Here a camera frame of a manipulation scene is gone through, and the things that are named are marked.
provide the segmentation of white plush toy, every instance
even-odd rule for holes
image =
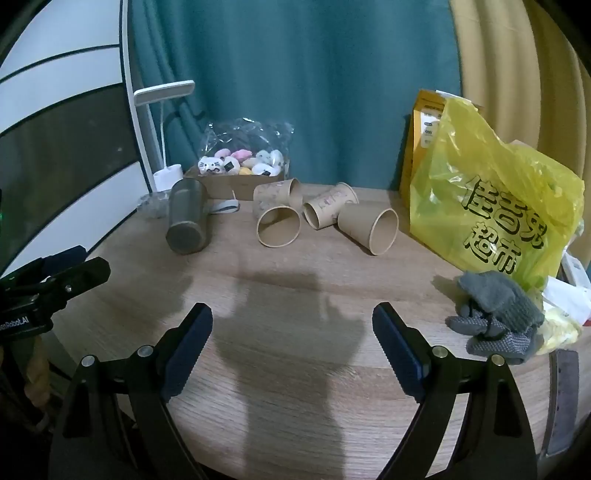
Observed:
[[[245,161],[242,162],[242,166],[246,168],[252,169],[257,163],[260,163],[259,159],[256,157],[247,158]]]
[[[253,168],[252,172],[255,175],[265,175],[267,177],[276,177],[280,174],[281,169],[279,167],[273,167],[266,163],[257,163]]]
[[[228,175],[238,175],[240,171],[240,162],[234,157],[226,157],[222,161],[223,173]]]
[[[283,158],[283,154],[279,150],[273,150],[270,157],[271,165],[273,167],[283,168],[283,165],[285,165],[285,160]]]
[[[216,157],[201,157],[197,163],[201,175],[219,175],[224,173],[222,159]]]
[[[267,165],[271,165],[271,154],[267,150],[261,150],[259,153],[257,153],[256,159],[260,163],[266,163]]]

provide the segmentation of plush toy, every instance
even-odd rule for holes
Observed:
[[[257,164],[260,163],[259,159],[256,157],[247,158],[245,161],[241,162],[241,165],[246,168],[252,168]]]
[[[240,162],[242,162],[243,160],[246,160],[249,157],[252,157],[252,152],[250,150],[245,150],[244,148],[238,151],[235,151],[232,156],[239,160]]]
[[[201,175],[219,175],[224,173],[222,160],[216,157],[201,157],[197,163],[197,168]]]
[[[279,150],[273,150],[270,154],[271,156],[271,165],[273,167],[283,168],[285,165],[285,160],[283,158],[283,154]]]
[[[237,158],[226,157],[222,161],[223,172],[227,175],[238,175],[240,162]]]
[[[255,175],[265,175],[267,177],[276,177],[281,172],[279,167],[272,167],[266,163],[257,163],[253,168],[252,172]]]
[[[225,158],[230,154],[230,149],[229,148],[223,148],[221,150],[218,150],[217,152],[214,153],[214,157],[216,158]]]
[[[256,159],[260,163],[271,165],[271,154],[267,150],[261,150],[258,154],[256,154]]]

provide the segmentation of clear plastic bag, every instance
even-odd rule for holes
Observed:
[[[263,124],[249,118],[211,122],[203,134],[196,165],[202,174],[238,174],[246,161],[247,168],[255,174],[275,176],[284,172],[287,178],[290,165],[289,144],[293,133],[293,126],[286,122]],[[223,160],[215,160],[216,153],[224,149],[228,149],[232,155],[247,150],[252,153],[252,157],[240,158],[240,165],[235,168],[230,164],[224,168]],[[225,155],[218,155],[221,159],[227,156],[227,152]],[[270,168],[259,168],[260,173],[257,173],[257,169],[254,169],[257,163],[267,164]]]

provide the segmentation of brown paper cup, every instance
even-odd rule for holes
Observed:
[[[276,205],[261,213],[256,222],[256,236],[266,247],[284,247],[296,239],[300,228],[300,214],[295,209]]]
[[[263,212],[278,205],[286,205],[300,211],[302,205],[301,184],[297,179],[291,179],[258,185],[252,195],[252,200],[252,214],[257,220],[261,218]],[[276,217],[277,211],[274,214],[265,215],[262,223],[271,223]]]
[[[272,205],[289,205],[295,210],[300,210],[302,205],[301,185],[297,179],[258,185],[252,199],[255,202],[267,202]]]
[[[359,203],[357,195],[346,183],[338,183],[328,192],[304,204],[304,216],[314,230],[334,225],[345,203]]]
[[[386,253],[398,234],[398,215],[371,203],[347,203],[339,213],[339,229],[374,255]]]

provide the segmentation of cardboard box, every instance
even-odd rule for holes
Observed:
[[[437,123],[445,108],[446,98],[450,96],[456,95],[419,90],[414,102],[400,178],[400,196],[406,207],[410,207],[410,183],[437,133]],[[474,106],[482,114],[482,107]]]
[[[232,191],[234,191],[237,200],[252,200],[252,194],[257,185],[285,179],[283,172],[275,177],[265,177],[264,175],[203,176],[197,167],[191,167],[184,176],[199,180],[205,185],[209,196],[219,200],[232,199]]]

